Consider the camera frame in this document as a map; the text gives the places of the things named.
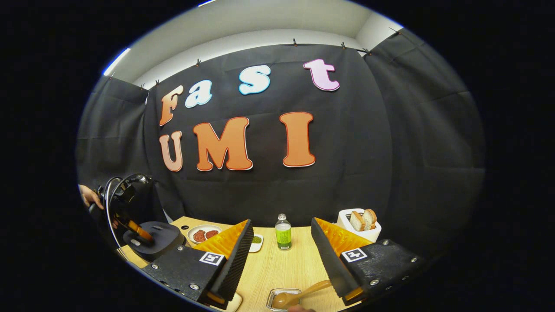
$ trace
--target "white plate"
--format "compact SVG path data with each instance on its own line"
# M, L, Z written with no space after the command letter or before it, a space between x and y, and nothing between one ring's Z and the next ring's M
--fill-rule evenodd
M213 230L218 231L218 234L221 233L221 229L219 227L215 226L215 225L208 225L208 224L199 225L198 227L194 227L194 228L190 229L187 232L187 238L189 238L189 240L191 242L193 242L193 244L200 244L201 243L200 241L196 241L193 238L193 235L195 235L195 233L198 232L199 230L203 230L205 232L204 233L205 235L206 235L206 233L208 233L210 231L213 231Z
M264 242L264 237L262 235L254 234L254 236L259 237L262 241L257 244L255 243L250 244L250 249L249 249L250 253L256 253L257 251L259 251L260 248L262 247L262 243Z

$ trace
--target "bread slice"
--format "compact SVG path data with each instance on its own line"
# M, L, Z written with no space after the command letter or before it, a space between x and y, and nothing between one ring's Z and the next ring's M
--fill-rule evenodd
M364 213L362 214L362 218L365 222L365 227L364 227L365 231L373 230L376 228L376 221L378 220L378 217L376 217L376 213L374 213L372 209L364 210Z
M351 212L350 222L352 227L355 228L355 230L357 231L363 231L366 225L366 223L364 222L364 219L356 211Z

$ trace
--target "spoon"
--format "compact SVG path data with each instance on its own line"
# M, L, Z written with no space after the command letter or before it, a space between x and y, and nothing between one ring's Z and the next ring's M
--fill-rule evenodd
M301 297L330 286L331 286L331 282L328 279L328 280L320 281L312 285L311 287L308 287L305 291L303 291L300 294L296 294L296 295L288 294L288 293L277 294L277 296L274 297L274 301L272 302L272 307L276 309L286 309L292 303L298 302L299 299L301 299Z

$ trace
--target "pink letter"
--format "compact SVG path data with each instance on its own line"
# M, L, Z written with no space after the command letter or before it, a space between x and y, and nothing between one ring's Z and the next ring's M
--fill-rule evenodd
M312 75L312 82L318 89L324 91L335 91L339 89L339 82L330 81L330 77L327 72L334 72L335 68L333 65L324 64L323 59L315 59L303 65L304 68L310 69L310 74Z

